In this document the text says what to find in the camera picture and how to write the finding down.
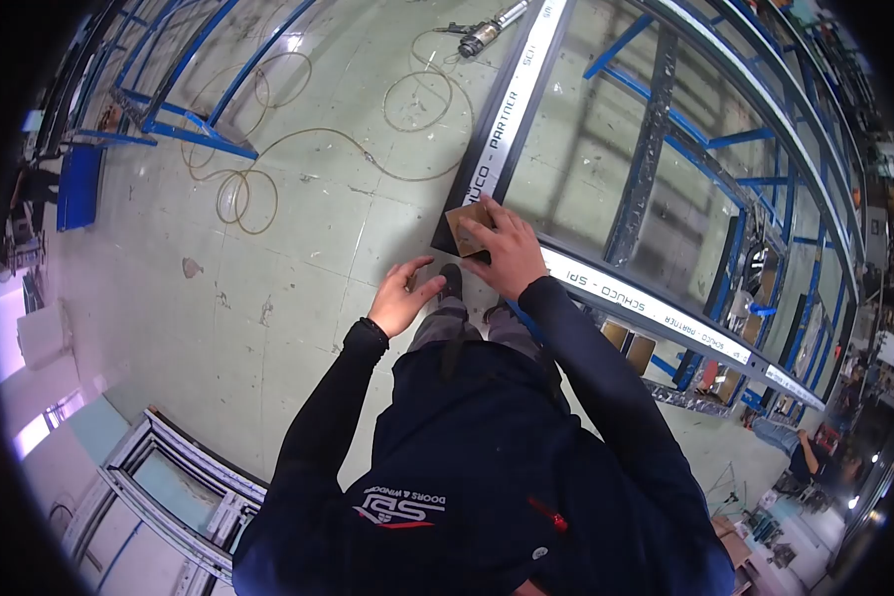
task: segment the factory floor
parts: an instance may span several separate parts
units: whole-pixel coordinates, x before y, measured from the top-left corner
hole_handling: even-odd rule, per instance
[[[247,133],[259,150],[303,129],[337,132],[284,139],[254,165],[203,147],[180,149],[166,137],[158,137],[157,147],[110,148],[95,224],[48,238],[48,286],[66,304],[84,391],[105,394],[130,420],[154,404],[206,447],[270,478],[285,430],[350,325],[367,314],[384,273],[395,262],[434,254],[433,275],[451,258],[429,243],[453,166],[517,26],[476,60],[455,63],[456,36],[417,35],[450,21],[477,23],[508,3],[318,2],[269,55],[297,54],[263,65],[264,77],[249,78],[222,121]],[[169,101],[213,105],[233,67],[293,6],[239,3],[199,49]],[[644,102],[614,80],[585,81],[582,74],[637,16],[620,0],[578,2],[506,197],[538,228],[594,253],[616,212]],[[183,15],[167,31],[138,89],[154,89],[203,18]],[[653,26],[619,54],[619,64],[648,80],[655,38]],[[412,48],[421,59],[411,56]],[[405,78],[412,72],[423,74]],[[679,50],[677,83],[675,106],[708,135],[760,126],[735,89],[691,49]],[[99,93],[89,118],[104,100]],[[735,175],[770,175],[771,152],[769,142],[747,143],[720,150],[717,158]],[[250,196],[243,193],[233,205],[240,178],[226,169],[248,168]],[[809,200],[800,202],[795,233],[813,237],[817,212]],[[737,212],[668,146],[651,205],[642,257],[632,270],[701,309]],[[236,211],[240,223],[223,221],[234,221]],[[824,256],[833,265],[822,269],[819,290],[833,305],[840,267],[835,271],[832,250]],[[767,354],[781,350],[813,262],[813,247],[795,245],[785,286],[792,299],[783,300],[775,323],[782,331],[772,334]],[[471,318],[479,320],[496,295],[473,278],[464,283]],[[391,400],[391,367],[416,327],[392,341],[375,369],[342,486],[368,468],[374,417]],[[657,355],[671,363],[680,351],[671,342],[657,346]],[[670,382],[651,364],[646,376]],[[574,399],[572,405],[588,426]],[[660,408],[705,490],[731,463],[739,495],[745,484],[754,504],[786,466],[784,456],[739,425],[738,412],[722,420]],[[810,411],[804,425],[813,429],[818,420]],[[728,479],[711,501],[727,496]]]

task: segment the person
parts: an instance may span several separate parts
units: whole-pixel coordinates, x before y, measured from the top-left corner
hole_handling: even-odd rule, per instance
[[[483,198],[464,220],[491,264],[464,267],[516,301],[469,323],[460,269],[413,292],[430,256],[395,265],[368,316],[285,435],[272,483],[232,557],[241,596],[268,594],[729,594],[734,570],[702,489],[625,357],[548,276],[529,224]],[[371,469],[336,476],[388,340],[440,295],[393,365]],[[602,436],[554,391],[560,364]]]
[[[758,417],[751,423],[755,436],[787,455],[788,471],[799,483],[807,486],[812,480],[825,494],[845,496],[846,489],[857,479],[861,459],[846,457],[839,464],[822,447],[809,439],[808,431],[797,431],[784,424]]]
[[[25,221],[23,203],[29,202],[32,212],[30,227],[33,234],[43,230],[43,216],[47,203],[56,204],[60,187],[58,173],[42,170],[33,164],[21,162],[17,168],[17,181],[10,196],[9,217],[11,221]]]

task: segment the bracelet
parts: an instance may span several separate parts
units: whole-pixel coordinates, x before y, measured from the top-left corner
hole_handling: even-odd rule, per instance
[[[380,325],[370,320],[367,316],[361,316],[361,322],[371,328],[371,330],[377,334],[377,338],[383,341],[384,345],[387,346],[388,337],[387,334],[384,333],[384,330],[380,327]]]

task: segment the black shoe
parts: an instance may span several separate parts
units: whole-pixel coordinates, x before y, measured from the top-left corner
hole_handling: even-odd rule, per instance
[[[493,306],[491,306],[491,307],[488,308],[487,310],[483,311],[483,324],[484,324],[484,325],[489,325],[489,324],[490,324],[490,317],[493,316],[493,314],[496,313],[496,312],[497,312],[499,309],[501,309],[501,308],[505,308],[505,309],[507,309],[508,311],[512,311],[512,310],[513,310],[512,308],[510,308],[510,305],[507,304],[506,299],[505,299],[503,296],[501,296],[501,297],[498,298],[496,304],[494,304]]]
[[[447,263],[441,267],[441,276],[447,278],[447,283],[438,293],[438,300],[443,301],[449,296],[463,300],[463,276],[460,274],[460,268],[455,263]]]

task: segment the navy hoodie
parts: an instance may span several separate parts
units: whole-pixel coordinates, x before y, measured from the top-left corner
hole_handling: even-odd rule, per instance
[[[341,491],[387,338],[368,319],[285,436],[271,488],[233,556],[240,596],[729,594],[734,571],[665,420],[622,354],[541,278],[520,297],[602,435],[521,353],[446,342],[402,356],[371,470]]]

